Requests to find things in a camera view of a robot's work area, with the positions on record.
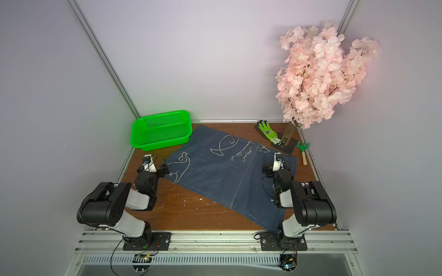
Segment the white wall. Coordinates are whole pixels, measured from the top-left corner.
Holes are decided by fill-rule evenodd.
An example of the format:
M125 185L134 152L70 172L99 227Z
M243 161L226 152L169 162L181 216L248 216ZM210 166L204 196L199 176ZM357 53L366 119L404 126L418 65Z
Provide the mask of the white wall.
M134 117L66 1L1 1L0 38L0 274L59 276Z
M365 1L346 41L377 39L379 57L351 101L305 131L373 276L440 275L441 11L436 0Z
M282 119L290 27L341 22L349 0L79 0L141 116Z

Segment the green plastic basket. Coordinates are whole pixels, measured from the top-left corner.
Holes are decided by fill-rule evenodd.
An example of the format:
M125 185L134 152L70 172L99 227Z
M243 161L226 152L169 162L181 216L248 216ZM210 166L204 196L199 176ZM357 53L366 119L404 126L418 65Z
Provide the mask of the green plastic basket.
M144 151L187 143L192 134L189 112L172 111L137 119L132 125L130 144Z

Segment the gardening glove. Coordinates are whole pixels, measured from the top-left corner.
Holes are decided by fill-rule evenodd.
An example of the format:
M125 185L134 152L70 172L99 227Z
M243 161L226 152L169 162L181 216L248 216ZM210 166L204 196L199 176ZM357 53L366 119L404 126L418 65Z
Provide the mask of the gardening glove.
M275 145L281 144L281 139L278 138L278 135L275 131L273 131L270 127L269 122L260 120L258 123L258 128L264 133L264 135L267 137L270 142L272 142Z

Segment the black cable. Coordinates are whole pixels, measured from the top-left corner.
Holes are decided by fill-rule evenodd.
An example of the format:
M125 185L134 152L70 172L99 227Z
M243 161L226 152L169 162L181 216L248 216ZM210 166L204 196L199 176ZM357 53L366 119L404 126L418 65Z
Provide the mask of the black cable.
M278 266L280 267L280 268L282 268L283 267L283 264L282 264L282 256L284 255L284 253L287 251L287 250L289 250L290 248L292 248L293 246L295 246L295 256L296 256L296 265L295 265L295 267L294 267L294 269L298 266L298 251L297 251L297 248L296 248L296 243L294 243L294 244L292 244L289 248L287 248L286 250L284 250L284 252L282 252L281 253L281 255L279 256L279 264L278 264Z
M114 257L114 253L115 250L117 250L118 246L120 245L120 243L123 241L124 237L121 239L121 241L117 244L117 246L114 248L114 251L112 252L112 255L110 256L110 268L112 270L112 272L116 275L119 276L117 273L115 273L114 269L112 268L112 258Z
M155 240L156 242L157 242L157 244L158 244L158 249L157 249L157 251L156 251L156 253L153 255L153 256L155 256L155 255L157 255L158 254L158 251L160 250L160 243L158 242L158 240ZM146 251L148 251L148 250L150 250L151 249L151 247L153 246L153 243L149 246L149 248L148 249L146 249L146 250L144 250L143 252L141 252L141 253L138 253L137 254L137 256L139 256L140 254L143 254L144 252L146 252Z
M316 208L316 203L315 203L315 201L316 200L314 200L314 196L313 196L313 194L312 194L312 191L310 190L310 182L307 184L307 192L308 192L308 194L312 197L312 202L313 202L313 206L315 206L315 213L316 213L316 221L318 220L318 209Z
M264 188L264 177L267 177L267 176L264 175L263 178L261 179L261 184L263 185L264 192L266 192L266 194L270 197L270 199L273 200L272 196L269 195L269 193L266 191L266 188Z
M156 250L155 254L153 254L153 255L150 255L151 257L153 257L153 256L157 255L157 254L158 254L158 252L160 251L160 243L158 242L158 240L156 240L156 243L158 244L158 248L157 248L157 250Z
M107 187L110 186L110 185L111 185L111 184L104 185L104 186L102 186L102 187L98 187L98 188L96 188L95 190L93 190L90 194L88 194L88 195L83 199L83 201L81 202L80 206L83 205L83 203L84 203L86 200L88 200L88 198L89 198L94 192L98 191L99 189L105 189L105 188L107 188ZM81 217L81 213L83 213L84 207L86 207L86 205L84 205L83 208L82 208L82 209L80 210L80 212L79 212L79 217L80 217L81 222L84 223L84 224L86 224L87 226L90 226L90 227L96 228L97 226L93 226L93 225L90 225L90 224L84 222L83 218Z
M155 158L155 160L152 162L152 164L155 166L155 161L158 159L158 154L157 153L154 153L155 155L156 155L156 158ZM138 180L138 178L141 176L141 174L143 174L145 171L147 171L147 172L149 172L149 164L148 164L148 166L147 166L147 169L144 169L142 172L140 172L140 174L137 176L137 178L135 179L135 181L134 181L134 183L135 182L137 182L137 180Z

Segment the wooden handle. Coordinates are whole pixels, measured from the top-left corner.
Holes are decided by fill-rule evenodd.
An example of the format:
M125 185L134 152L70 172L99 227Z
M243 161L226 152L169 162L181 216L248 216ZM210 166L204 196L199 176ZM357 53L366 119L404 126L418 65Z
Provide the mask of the wooden handle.
M303 151L301 154L302 154L302 163L304 165L307 165L307 159L305 159L305 152Z

